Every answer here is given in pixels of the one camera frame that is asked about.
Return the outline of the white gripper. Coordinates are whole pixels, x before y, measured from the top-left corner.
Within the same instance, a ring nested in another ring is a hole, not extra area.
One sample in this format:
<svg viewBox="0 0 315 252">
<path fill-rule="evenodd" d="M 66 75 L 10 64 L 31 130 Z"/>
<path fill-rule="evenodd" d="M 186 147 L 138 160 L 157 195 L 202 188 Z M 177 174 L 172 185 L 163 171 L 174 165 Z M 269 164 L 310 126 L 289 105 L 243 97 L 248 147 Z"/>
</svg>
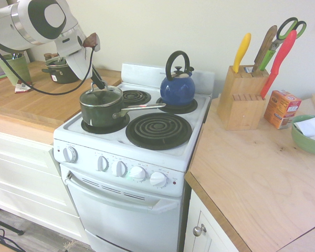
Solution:
<svg viewBox="0 0 315 252">
<path fill-rule="evenodd" d="M 75 75 L 83 80 L 84 78 L 91 78 L 92 82 L 99 88 L 105 89 L 107 84 L 99 75 L 98 71 L 90 66 L 92 49 L 90 47 L 83 48 L 74 54 L 66 56 L 66 62 L 75 73 Z"/>
</svg>

